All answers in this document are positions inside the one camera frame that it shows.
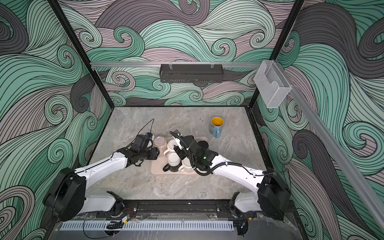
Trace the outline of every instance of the mug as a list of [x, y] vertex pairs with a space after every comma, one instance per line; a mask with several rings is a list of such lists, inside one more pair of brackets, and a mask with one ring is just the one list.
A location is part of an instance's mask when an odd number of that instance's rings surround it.
[[162, 136], [158, 136], [153, 140], [153, 145], [159, 150], [159, 156], [163, 156], [164, 151], [167, 149], [166, 139]]
[[167, 156], [166, 154], [167, 153], [171, 153], [171, 152], [175, 152], [175, 150], [173, 150], [173, 146], [176, 145], [177, 146], [177, 143], [176, 143], [176, 140], [175, 139], [172, 139], [168, 142], [167, 144], [167, 149], [164, 151], [164, 156]]
[[168, 163], [163, 167], [163, 171], [170, 170], [171, 172], [177, 172], [181, 166], [181, 159], [176, 152], [171, 152], [168, 155]]
[[191, 162], [189, 161], [189, 158], [184, 158], [181, 161], [181, 166], [179, 167], [179, 172], [185, 172], [185, 173], [193, 173], [194, 170], [191, 166]]
[[215, 138], [219, 138], [221, 134], [221, 129], [223, 127], [224, 120], [219, 117], [214, 117], [211, 120], [211, 128], [209, 131], [212, 135], [215, 136]]

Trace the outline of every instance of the red wire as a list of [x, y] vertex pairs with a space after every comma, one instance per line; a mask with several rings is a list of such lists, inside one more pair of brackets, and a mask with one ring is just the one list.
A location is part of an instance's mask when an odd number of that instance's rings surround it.
[[133, 212], [131, 209], [128, 209], [129, 211], [131, 211], [131, 217], [133, 217]]

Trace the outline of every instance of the blue mug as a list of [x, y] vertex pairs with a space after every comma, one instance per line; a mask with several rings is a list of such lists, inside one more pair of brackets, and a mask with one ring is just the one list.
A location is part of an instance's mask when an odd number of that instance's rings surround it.
[[223, 128], [224, 120], [219, 117], [214, 117], [211, 120], [210, 132], [215, 138], [219, 138], [221, 129]]

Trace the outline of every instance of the beige serving tray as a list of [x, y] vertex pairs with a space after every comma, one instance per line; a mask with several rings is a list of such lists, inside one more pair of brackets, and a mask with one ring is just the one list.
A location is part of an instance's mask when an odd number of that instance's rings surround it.
[[[167, 143], [173, 139], [173, 137], [164, 137], [167, 141]], [[198, 142], [200, 140], [204, 140], [206, 142], [208, 142], [208, 138], [206, 137], [195, 137], [195, 140]], [[171, 172], [171, 171], [167, 171], [167, 172], [164, 172], [163, 171], [163, 167], [168, 163], [168, 159], [166, 156], [162, 155], [162, 156], [158, 156], [156, 160], [152, 160], [151, 161], [151, 165], [149, 167], [149, 172], [153, 175], [153, 176], [177, 176], [177, 175], [197, 175], [196, 172], [192, 172], [192, 173], [185, 173], [185, 172]]]

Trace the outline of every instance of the wave pattern wallpaper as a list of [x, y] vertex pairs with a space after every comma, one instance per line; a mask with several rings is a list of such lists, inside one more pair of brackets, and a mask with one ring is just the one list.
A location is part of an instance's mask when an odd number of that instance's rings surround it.
[[[384, 1], [327, 0], [300, 11], [280, 62], [384, 200]], [[309, 239], [384, 234], [290, 95], [278, 109], [257, 99], [257, 124], [285, 172]]]
[[[59, 0], [91, 61], [269, 59], [294, 0]], [[314, 4], [321, 0], [312, 0]], [[248, 105], [257, 69], [161, 83], [159, 68], [99, 68], [117, 106]]]
[[0, 0], [0, 238], [42, 239], [57, 173], [86, 165], [111, 109], [46, 0]]

